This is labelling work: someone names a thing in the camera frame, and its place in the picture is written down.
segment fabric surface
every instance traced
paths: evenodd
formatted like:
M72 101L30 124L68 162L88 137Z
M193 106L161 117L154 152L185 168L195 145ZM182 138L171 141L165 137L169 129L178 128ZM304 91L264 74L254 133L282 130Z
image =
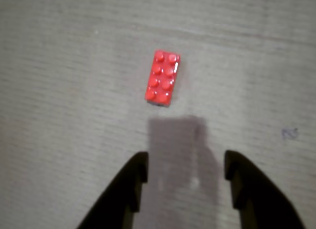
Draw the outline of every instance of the fabric surface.
M316 0L0 0L0 228L74 229L150 154L135 229L238 229L226 149L316 225ZM144 100L181 54L170 107Z

